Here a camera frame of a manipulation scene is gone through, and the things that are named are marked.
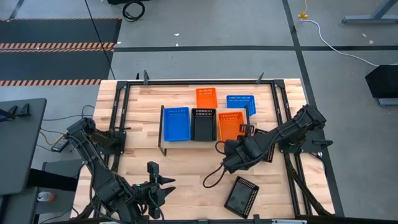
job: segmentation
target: blue basket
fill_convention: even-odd
[[[191,140],[189,122],[189,108],[166,108],[163,110],[163,138],[164,141]]]
[[[252,95],[228,95],[226,96],[227,108],[244,108],[249,106],[249,115],[256,114],[256,103]]]

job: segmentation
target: orange basket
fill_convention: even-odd
[[[197,88],[197,108],[218,108],[216,88]]]
[[[243,123],[242,111],[218,113],[218,128],[220,129],[221,140],[236,140],[238,135],[244,134],[239,131],[239,127]]]

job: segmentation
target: floor mat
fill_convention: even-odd
[[[117,42],[121,19],[95,19],[102,42]],[[0,43],[99,42],[88,19],[12,19],[0,21]]]
[[[106,53],[111,60],[113,52]],[[102,49],[0,51],[0,67],[3,86],[28,85],[29,81],[31,85],[97,85],[97,80],[107,79],[109,74]]]
[[[102,44],[90,18],[0,21],[0,86],[97,85],[107,79],[121,19],[94,22]]]

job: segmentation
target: black basket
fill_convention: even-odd
[[[254,183],[237,176],[224,208],[242,218],[248,218],[259,189]]]
[[[192,109],[191,140],[217,140],[217,116],[215,109]]]
[[[261,130],[256,128],[254,130],[254,134],[267,134],[268,131],[265,130]],[[273,144],[271,146],[271,148],[269,149],[269,152],[266,154],[266,156],[263,158],[263,161],[265,162],[272,162],[273,158],[274,158],[274,151],[275,151],[275,144]]]

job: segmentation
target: gray floor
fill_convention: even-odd
[[[344,15],[370,14],[382,1],[309,1],[310,19],[317,21],[332,45],[398,45],[397,25],[343,25]],[[115,17],[120,9],[88,0],[94,17]],[[0,19],[17,4],[0,2]],[[283,4],[278,0],[151,0],[136,23],[123,21],[119,47],[193,45],[292,45]],[[303,1],[289,0],[301,45],[323,45],[317,28],[301,23]],[[398,14],[398,5],[391,12]],[[25,0],[17,17],[88,17],[83,1]],[[398,51],[350,52],[374,63],[397,63]],[[343,209],[347,217],[398,220],[398,108],[381,108],[371,98],[364,76],[374,67],[334,52],[304,52],[305,63],[320,111],[328,119],[327,138]],[[301,78],[295,52],[131,52],[115,53],[117,78],[135,78],[146,69],[151,78]],[[95,104],[97,86],[0,87],[0,100],[45,97],[45,117],[80,114]],[[87,108],[85,114],[92,113]],[[43,128],[63,131],[78,118],[44,122]],[[78,158],[37,149],[34,167],[43,161]]]

